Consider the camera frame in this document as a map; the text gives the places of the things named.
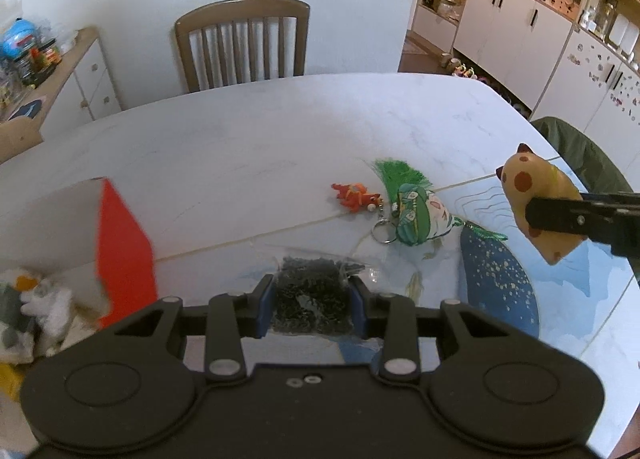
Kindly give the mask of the bag of black beads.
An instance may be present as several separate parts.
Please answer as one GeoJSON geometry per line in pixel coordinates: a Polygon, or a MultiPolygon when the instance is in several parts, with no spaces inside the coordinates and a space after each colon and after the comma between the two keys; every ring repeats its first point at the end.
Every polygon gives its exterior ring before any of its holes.
{"type": "Polygon", "coordinates": [[[364,265],[328,257],[285,257],[274,276],[271,328],[285,335],[352,332],[349,280],[364,265]]]}

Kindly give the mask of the orange spotted cat toy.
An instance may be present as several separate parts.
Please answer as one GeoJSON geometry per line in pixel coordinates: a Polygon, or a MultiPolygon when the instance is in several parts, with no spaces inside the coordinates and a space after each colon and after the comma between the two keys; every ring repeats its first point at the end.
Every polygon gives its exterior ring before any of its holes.
{"type": "Polygon", "coordinates": [[[570,178],[554,164],[521,143],[516,153],[496,169],[518,229],[549,264],[558,264],[585,236],[562,233],[563,201],[581,201],[570,178]]]}

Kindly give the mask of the green haired face plush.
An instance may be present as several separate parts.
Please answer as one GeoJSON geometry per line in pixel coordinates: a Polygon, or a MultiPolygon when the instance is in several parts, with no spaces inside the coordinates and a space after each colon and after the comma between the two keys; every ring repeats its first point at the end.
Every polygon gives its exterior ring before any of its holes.
{"type": "Polygon", "coordinates": [[[375,159],[371,168],[384,185],[390,201],[390,212],[386,216],[384,208],[378,208],[378,220],[371,228],[371,236],[376,242],[382,245],[400,242],[407,247],[417,247],[442,238],[457,227],[469,227],[483,239],[508,239],[506,235],[488,231],[451,213],[434,193],[431,181],[406,161],[375,159]]]}

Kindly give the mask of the white green tissue pack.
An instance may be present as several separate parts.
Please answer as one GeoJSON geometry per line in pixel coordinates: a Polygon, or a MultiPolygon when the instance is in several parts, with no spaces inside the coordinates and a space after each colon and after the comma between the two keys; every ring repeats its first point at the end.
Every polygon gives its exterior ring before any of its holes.
{"type": "Polygon", "coordinates": [[[58,353],[74,314],[70,289],[25,268],[2,271],[2,363],[30,364],[58,353]]]}

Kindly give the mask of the yellow printed carton box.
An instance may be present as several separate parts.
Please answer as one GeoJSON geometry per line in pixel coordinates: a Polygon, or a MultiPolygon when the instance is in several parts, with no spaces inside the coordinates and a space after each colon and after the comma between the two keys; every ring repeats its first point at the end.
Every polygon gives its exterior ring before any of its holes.
{"type": "Polygon", "coordinates": [[[24,367],[6,363],[0,364],[0,389],[11,401],[20,399],[24,378],[24,367]]]}

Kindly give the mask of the green cushioned chair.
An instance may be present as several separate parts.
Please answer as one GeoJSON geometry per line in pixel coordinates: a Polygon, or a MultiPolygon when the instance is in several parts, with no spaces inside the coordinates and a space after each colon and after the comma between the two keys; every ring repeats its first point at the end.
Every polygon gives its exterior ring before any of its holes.
{"type": "Polygon", "coordinates": [[[632,187],[623,173],[582,131],[555,117],[540,118],[532,124],[564,159],[589,193],[632,193],[632,187]]]}

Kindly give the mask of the red and white cardboard box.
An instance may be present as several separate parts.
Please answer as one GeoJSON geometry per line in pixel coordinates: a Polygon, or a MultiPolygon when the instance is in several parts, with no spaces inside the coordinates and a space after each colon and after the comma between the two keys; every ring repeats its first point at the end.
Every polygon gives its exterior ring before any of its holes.
{"type": "Polygon", "coordinates": [[[1,273],[18,267],[73,292],[60,351],[157,299],[150,239],[108,179],[79,182],[2,216],[1,273]]]}

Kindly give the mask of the wooden slatted chair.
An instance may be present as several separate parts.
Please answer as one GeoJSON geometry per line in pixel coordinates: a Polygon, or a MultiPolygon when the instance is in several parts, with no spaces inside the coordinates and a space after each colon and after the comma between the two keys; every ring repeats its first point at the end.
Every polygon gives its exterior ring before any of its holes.
{"type": "Polygon", "coordinates": [[[174,33],[186,88],[303,75],[310,12],[301,0],[224,0],[184,14],[174,33]]]}

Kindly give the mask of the white wooden sideboard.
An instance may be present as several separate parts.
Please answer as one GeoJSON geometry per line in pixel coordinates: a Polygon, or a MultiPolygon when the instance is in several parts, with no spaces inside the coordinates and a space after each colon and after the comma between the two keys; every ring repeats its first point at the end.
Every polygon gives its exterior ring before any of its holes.
{"type": "Polygon", "coordinates": [[[1,123],[25,108],[42,137],[56,138],[84,124],[122,111],[95,26],[82,28],[76,44],[52,75],[1,114],[1,123]]]}

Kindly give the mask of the orange figure keychain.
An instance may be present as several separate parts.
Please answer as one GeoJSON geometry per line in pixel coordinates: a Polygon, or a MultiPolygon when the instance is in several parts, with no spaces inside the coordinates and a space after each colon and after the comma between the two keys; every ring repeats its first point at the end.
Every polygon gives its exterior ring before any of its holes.
{"type": "Polygon", "coordinates": [[[390,245],[397,240],[395,225],[385,213],[385,200],[381,194],[370,192],[361,183],[332,183],[331,190],[337,202],[349,213],[368,212],[376,215],[370,231],[376,242],[390,245]]]}

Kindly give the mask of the white cabinet wall unit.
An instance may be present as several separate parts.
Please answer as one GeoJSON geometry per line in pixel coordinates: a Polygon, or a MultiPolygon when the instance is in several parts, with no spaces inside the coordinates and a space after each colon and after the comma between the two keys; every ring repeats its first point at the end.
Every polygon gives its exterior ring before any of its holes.
{"type": "Polygon", "coordinates": [[[555,117],[639,181],[639,0],[416,0],[412,33],[530,120],[555,117]]]}

